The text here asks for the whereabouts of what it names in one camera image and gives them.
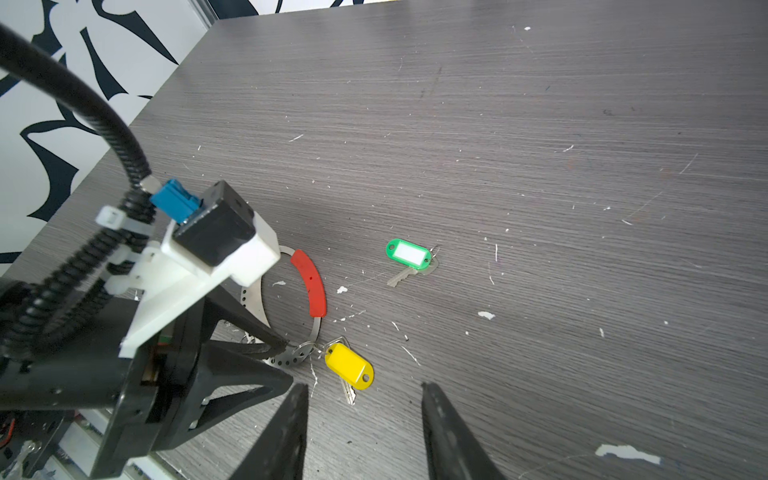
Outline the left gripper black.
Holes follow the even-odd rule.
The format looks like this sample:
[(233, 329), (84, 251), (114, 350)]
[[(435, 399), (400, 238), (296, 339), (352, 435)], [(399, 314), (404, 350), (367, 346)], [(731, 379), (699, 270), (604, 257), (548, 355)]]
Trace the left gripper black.
[[(113, 298), (100, 311), (73, 308), (37, 331), (26, 329), (12, 348), (1, 348), (3, 469), (30, 442), (38, 449), (23, 461), (22, 472), (33, 475), (76, 412), (110, 408), (90, 475), (116, 478), (129, 460), (175, 449), (293, 384), (290, 374), (260, 361), (284, 353), (288, 341), (221, 286), (174, 320), (169, 340), (154, 334), (122, 357), (138, 307)], [(260, 343), (203, 345), (221, 321)]]

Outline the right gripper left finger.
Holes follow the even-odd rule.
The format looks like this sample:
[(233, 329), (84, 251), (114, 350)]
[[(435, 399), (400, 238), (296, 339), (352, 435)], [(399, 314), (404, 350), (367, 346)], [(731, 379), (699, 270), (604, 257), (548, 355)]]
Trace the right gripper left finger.
[(300, 383), (290, 389), (230, 480), (301, 480), (307, 447), (309, 392)]

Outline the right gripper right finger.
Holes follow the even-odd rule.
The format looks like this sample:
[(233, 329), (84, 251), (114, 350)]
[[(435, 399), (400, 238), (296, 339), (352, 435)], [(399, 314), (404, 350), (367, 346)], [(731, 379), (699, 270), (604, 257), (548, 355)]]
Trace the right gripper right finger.
[(422, 384), (421, 413), (430, 479), (505, 479), (436, 383)]

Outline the metal keyring with red grip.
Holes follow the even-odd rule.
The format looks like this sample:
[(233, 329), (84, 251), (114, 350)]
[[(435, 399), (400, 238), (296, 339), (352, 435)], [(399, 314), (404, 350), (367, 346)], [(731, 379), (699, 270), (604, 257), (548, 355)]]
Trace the metal keyring with red grip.
[(240, 302), (257, 320), (276, 329), (287, 345), (265, 362), (287, 369), (318, 353), (322, 321), (327, 314), (323, 279), (312, 259), (300, 249), (282, 245), (280, 274), (292, 272), (290, 282), (270, 275), (241, 289)]

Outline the yellow capped key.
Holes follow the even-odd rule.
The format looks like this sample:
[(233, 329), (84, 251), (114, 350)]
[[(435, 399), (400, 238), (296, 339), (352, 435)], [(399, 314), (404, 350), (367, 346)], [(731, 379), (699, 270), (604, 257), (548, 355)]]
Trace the yellow capped key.
[(373, 365), (353, 350), (345, 337), (338, 337), (323, 347), (326, 366), (341, 380), (346, 402), (356, 404), (357, 392), (372, 386)]

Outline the green capped key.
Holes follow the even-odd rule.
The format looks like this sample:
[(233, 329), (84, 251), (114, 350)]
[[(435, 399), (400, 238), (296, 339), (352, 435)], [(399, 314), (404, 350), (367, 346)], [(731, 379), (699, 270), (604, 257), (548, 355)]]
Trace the green capped key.
[(437, 267), (438, 261), (434, 249), (414, 244), (403, 239), (393, 239), (386, 246), (386, 254), (404, 268), (393, 276), (387, 285), (394, 288), (410, 276), (431, 274)]

